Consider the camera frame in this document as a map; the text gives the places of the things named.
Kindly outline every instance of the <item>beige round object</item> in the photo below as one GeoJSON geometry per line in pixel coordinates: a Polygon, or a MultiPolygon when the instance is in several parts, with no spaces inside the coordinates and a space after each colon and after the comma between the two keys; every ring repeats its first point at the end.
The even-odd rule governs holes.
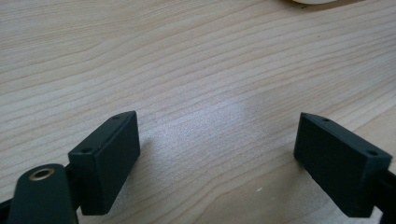
{"type": "Polygon", "coordinates": [[[335,2],[336,0],[293,0],[293,1],[303,4],[315,5],[315,4],[335,2]]]}

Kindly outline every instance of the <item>wooden table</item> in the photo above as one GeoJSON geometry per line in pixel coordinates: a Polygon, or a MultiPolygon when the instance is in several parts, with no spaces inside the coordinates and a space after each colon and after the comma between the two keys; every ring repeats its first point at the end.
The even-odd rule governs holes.
{"type": "Polygon", "coordinates": [[[2,1],[0,73],[1,202],[135,110],[142,155],[110,213],[80,223],[381,215],[346,217],[292,151],[304,111],[396,155],[394,0],[2,1]]]}

